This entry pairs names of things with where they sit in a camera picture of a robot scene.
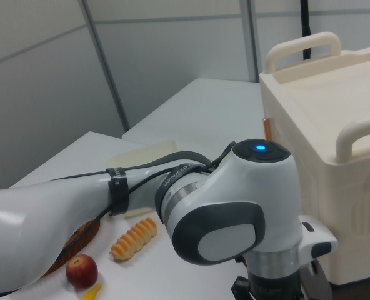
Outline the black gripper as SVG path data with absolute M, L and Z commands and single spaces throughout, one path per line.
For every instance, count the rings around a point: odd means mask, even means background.
M 301 291 L 300 272 L 286 277 L 265 278 L 248 274 L 248 278 L 238 276 L 231 287 L 235 299 L 293 300 L 304 299 Z

